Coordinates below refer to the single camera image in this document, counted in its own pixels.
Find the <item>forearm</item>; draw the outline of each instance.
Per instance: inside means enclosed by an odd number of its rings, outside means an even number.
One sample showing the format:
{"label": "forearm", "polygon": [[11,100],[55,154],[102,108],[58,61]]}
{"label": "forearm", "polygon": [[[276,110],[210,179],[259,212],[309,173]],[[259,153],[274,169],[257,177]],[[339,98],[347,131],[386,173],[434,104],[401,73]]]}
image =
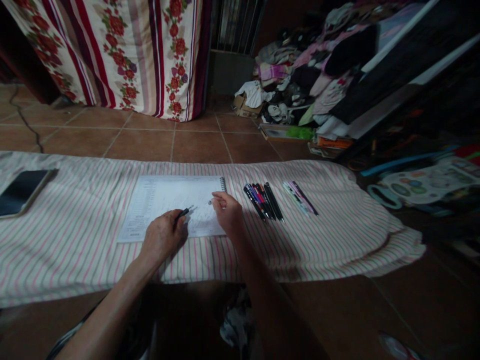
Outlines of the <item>forearm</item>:
{"label": "forearm", "polygon": [[294,308],[245,233],[229,236],[240,262],[265,356],[328,359],[306,321]]}
{"label": "forearm", "polygon": [[137,258],[89,316],[57,359],[113,359],[127,328],[130,311],[155,270]]}

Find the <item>person's left hand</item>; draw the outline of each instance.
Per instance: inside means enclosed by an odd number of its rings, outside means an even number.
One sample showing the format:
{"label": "person's left hand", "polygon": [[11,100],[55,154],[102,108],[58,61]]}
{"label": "person's left hand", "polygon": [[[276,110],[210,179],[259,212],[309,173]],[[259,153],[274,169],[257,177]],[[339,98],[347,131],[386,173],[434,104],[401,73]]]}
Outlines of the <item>person's left hand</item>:
{"label": "person's left hand", "polygon": [[146,229],[145,240],[139,258],[156,271],[160,265],[175,251],[182,238],[182,225],[187,219],[182,216],[175,226],[175,218],[182,212],[180,209],[167,211],[153,220]]}

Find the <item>pen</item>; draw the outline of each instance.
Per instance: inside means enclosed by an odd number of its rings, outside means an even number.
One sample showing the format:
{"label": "pen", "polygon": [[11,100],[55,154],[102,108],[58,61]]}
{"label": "pen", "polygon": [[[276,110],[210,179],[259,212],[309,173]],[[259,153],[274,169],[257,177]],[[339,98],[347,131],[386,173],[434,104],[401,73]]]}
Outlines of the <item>pen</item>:
{"label": "pen", "polygon": [[267,205],[267,207],[268,207],[268,212],[270,213],[271,218],[272,218],[273,220],[276,220],[277,218],[276,218],[276,216],[275,216],[275,211],[274,211],[274,208],[273,208],[273,206],[272,206],[272,203],[271,203],[271,201],[270,201],[270,199],[269,199],[269,196],[268,196],[267,193],[265,192],[265,189],[264,189],[264,187],[263,187],[262,184],[257,184],[257,185],[258,185],[258,187],[260,188],[260,194],[261,194],[261,195],[263,196],[263,198],[265,199],[266,205]]}
{"label": "pen", "polygon": [[282,212],[280,211],[279,203],[277,202],[274,192],[270,188],[270,184],[268,182],[265,184],[265,191],[273,206],[273,211],[276,212],[277,219],[281,220],[285,224],[284,217],[282,215]]}
{"label": "pen", "polygon": [[174,227],[177,226],[177,221],[178,221],[182,216],[185,216],[185,215],[187,215],[187,214],[189,213],[191,207],[192,207],[192,206],[187,207],[186,209],[184,209],[181,213],[179,213],[179,214],[177,215],[177,217],[175,218],[175,221],[173,222],[173,223],[174,223]]}
{"label": "pen", "polygon": [[263,221],[266,221],[264,214],[262,213],[262,211],[258,207],[257,203],[255,202],[254,198],[250,194],[250,191],[247,189],[246,185],[243,187],[243,191],[245,192],[246,196],[250,199],[251,203],[253,204],[253,207],[255,208],[256,212],[258,213],[258,216],[260,216],[260,219],[262,219]]}
{"label": "pen", "polygon": [[258,205],[258,208],[260,209],[260,211],[262,212],[262,214],[263,214],[264,216],[266,216],[267,218],[270,218],[270,217],[267,215],[267,212],[265,211],[264,207],[262,206],[262,201],[260,200],[260,197],[259,197],[259,195],[257,194],[257,192],[255,191],[254,187],[253,187],[250,183],[247,183],[245,186],[246,186],[247,189],[250,191],[251,196],[253,197],[254,201],[256,201],[256,204]]}
{"label": "pen", "polygon": [[293,192],[295,193],[295,195],[300,199],[300,201],[305,205],[305,207],[307,208],[307,210],[309,210],[311,213],[314,214],[314,209],[313,207],[311,207],[309,205],[309,203],[307,203],[307,199],[302,196],[299,192],[299,190],[295,187],[294,183],[292,181],[287,181],[287,184],[289,185],[289,187],[293,190]]}
{"label": "pen", "polygon": [[294,191],[290,188],[290,186],[287,185],[286,182],[283,183],[283,188],[286,190],[286,192],[290,195],[292,198],[293,202],[296,203],[299,207],[300,210],[309,218],[309,212],[307,209],[304,207],[304,204],[302,201],[295,195]]}
{"label": "pen", "polygon": [[255,192],[255,194],[258,198],[258,201],[260,202],[260,206],[262,207],[263,211],[265,212],[266,217],[270,219],[271,216],[270,216],[270,212],[269,212],[267,203],[266,203],[265,199],[263,198],[262,194],[260,193],[257,184],[253,185],[253,191]]}
{"label": "pen", "polygon": [[302,191],[302,189],[300,188],[300,186],[297,185],[297,183],[295,181],[292,181],[293,185],[296,187],[296,189],[298,190],[298,192],[300,193],[300,195],[303,196],[303,198],[305,199],[305,201],[308,203],[308,205],[310,205],[310,207],[313,209],[313,213],[315,215],[319,215],[319,213],[317,212],[317,210],[315,210],[314,206],[312,205],[312,203],[307,199],[307,197],[305,196],[304,192]]}

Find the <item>notebook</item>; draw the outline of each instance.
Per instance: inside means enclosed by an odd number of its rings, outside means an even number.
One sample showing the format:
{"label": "notebook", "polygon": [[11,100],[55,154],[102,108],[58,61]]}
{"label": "notebook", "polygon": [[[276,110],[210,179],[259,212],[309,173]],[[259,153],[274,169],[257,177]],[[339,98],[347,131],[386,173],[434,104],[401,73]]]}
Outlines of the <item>notebook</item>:
{"label": "notebook", "polygon": [[220,176],[140,176],[117,242],[142,242],[155,218],[169,210],[190,207],[186,215],[189,238],[225,235],[209,204],[212,192],[225,190],[225,179]]}

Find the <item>pink pen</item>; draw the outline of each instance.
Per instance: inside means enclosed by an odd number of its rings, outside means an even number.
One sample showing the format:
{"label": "pink pen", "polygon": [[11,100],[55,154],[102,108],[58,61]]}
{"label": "pink pen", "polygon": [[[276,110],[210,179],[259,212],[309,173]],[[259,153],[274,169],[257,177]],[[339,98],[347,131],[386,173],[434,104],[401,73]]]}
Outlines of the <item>pink pen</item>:
{"label": "pink pen", "polygon": [[307,199],[305,197],[302,196],[302,194],[300,193],[300,191],[297,190],[297,187],[295,186],[295,184],[292,182],[292,181],[288,181],[288,184],[290,185],[291,189],[295,192],[295,195],[301,199],[301,201],[305,204],[305,206],[308,208],[308,210],[310,210],[310,212],[312,214],[315,214],[315,211],[314,209],[310,206],[309,202],[307,201]]}

